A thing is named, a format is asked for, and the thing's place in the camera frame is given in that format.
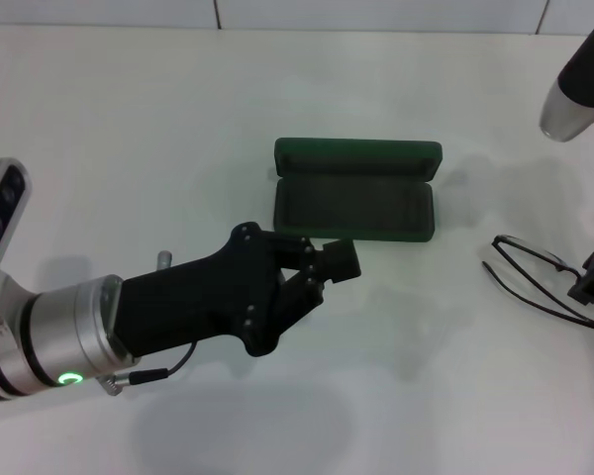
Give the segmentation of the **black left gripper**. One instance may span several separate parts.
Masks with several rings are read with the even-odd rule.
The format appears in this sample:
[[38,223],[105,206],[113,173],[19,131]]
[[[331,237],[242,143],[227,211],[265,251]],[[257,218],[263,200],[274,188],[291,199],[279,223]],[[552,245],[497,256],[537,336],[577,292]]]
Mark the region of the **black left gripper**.
[[[300,271],[280,285],[276,260],[282,268]],[[249,355],[260,357],[323,303],[327,280],[340,283],[360,275],[351,239],[317,250],[308,237],[243,223],[208,257],[125,280],[114,334],[133,356],[229,335],[240,339]]]

